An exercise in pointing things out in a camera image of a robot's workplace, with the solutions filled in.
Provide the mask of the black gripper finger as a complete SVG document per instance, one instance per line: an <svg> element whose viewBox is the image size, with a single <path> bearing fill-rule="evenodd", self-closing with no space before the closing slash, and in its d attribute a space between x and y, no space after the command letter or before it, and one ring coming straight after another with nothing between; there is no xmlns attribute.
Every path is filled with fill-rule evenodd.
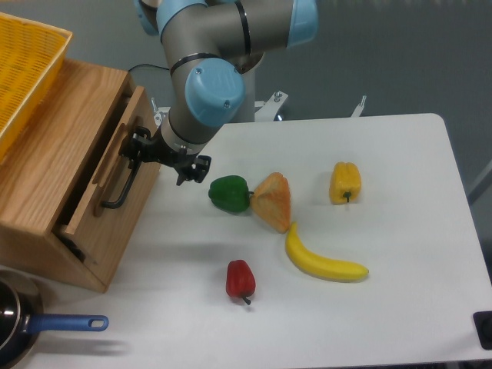
<svg viewBox="0 0 492 369"><path fill-rule="evenodd" d="M202 183L208 175L211 167L211 157L207 155L187 155L185 159L175 166L178 173L176 185L180 186L185 181Z"/></svg>
<svg viewBox="0 0 492 369"><path fill-rule="evenodd" d="M144 126L137 126L122 141L118 154L128 160L128 169L136 168L142 162L151 162L148 146L151 132Z"/></svg>

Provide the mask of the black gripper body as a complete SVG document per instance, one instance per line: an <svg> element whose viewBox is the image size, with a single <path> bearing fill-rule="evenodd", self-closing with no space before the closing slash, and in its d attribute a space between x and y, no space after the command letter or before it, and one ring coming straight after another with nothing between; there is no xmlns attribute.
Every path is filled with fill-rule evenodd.
<svg viewBox="0 0 492 369"><path fill-rule="evenodd" d="M176 171L190 167L197 156L197 154L189 154L187 148L179 148L176 151L170 147L160 128L153 134L148 144L148 162L157 162Z"/></svg>

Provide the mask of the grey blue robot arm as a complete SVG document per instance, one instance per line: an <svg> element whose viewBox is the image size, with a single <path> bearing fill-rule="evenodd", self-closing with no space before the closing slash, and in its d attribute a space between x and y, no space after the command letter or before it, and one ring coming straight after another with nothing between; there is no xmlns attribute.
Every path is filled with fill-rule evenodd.
<svg viewBox="0 0 492 369"><path fill-rule="evenodd" d="M165 51L175 103L152 134L137 127L120 154L138 171L157 162L178 184L202 182L211 158L201 154L246 96L246 64L265 52L311 41L318 30L315 1L136 1L142 28Z"/></svg>

